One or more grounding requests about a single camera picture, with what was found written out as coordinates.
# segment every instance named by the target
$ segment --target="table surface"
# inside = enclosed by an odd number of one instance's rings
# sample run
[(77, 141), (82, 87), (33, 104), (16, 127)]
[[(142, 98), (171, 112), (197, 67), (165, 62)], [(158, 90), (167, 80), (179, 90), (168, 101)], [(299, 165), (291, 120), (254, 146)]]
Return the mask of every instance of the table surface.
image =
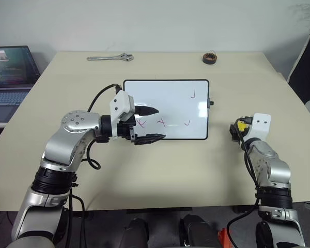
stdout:
[[(88, 210), (252, 204), (255, 187), (229, 125), (255, 112), (272, 116), (267, 142), (288, 163), (295, 202), (310, 200), (310, 114), (263, 53), (133, 53), (135, 59), (86, 61), (99, 52), (59, 52), (0, 136), (0, 210), (17, 211), (34, 179), (47, 140), (70, 110), (86, 110), (104, 86), (126, 79), (208, 79), (215, 105), (204, 141), (134, 146), (119, 139), (95, 144), (77, 175)], [(93, 108), (109, 113), (114, 91)]]

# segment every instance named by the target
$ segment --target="small round object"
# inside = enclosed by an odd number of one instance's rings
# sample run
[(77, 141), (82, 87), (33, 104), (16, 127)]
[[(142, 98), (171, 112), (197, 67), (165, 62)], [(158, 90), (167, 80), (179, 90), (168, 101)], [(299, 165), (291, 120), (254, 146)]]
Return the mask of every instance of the small round object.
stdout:
[(215, 52), (205, 53), (203, 55), (202, 61), (207, 65), (213, 65), (217, 61), (217, 55)]

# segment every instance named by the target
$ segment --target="floor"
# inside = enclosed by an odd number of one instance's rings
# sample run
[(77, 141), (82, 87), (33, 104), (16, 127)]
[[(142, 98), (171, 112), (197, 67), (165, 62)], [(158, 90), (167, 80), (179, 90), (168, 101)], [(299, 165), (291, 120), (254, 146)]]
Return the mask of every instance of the floor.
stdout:
[[(294, 203), (298, 210), (305, 243), (310, 247), (310, 204)], [(16, 212), (8, 212), (13, 221)], [(185, 209), (156, 210), (111, 210), (89, 211), (86, 219), (86, 236), (89, 248), (116, 248), (119, 246), (124, 228), (130, 220), (141, 218), (148, 223), (150, 248), (179, 246), (178, 223), (186, 214), (197, 214), (211, 226), (220, 230), (229, 220), (236, 217), (232, 207), (194, 207)], [(234, 223), (231, 227), (236, 244), (243, 248), (256, 247), (255, 226), (260, 221), (257, 211)], [(79, 247), (79, 230), (81, 219), (74, 218), (71, 247)], [(10, 241), (11, 224), (7, 213), (0, 212), (0, 247), (6, 247)], [(63, 248), (63, 239), (56, 247)]]

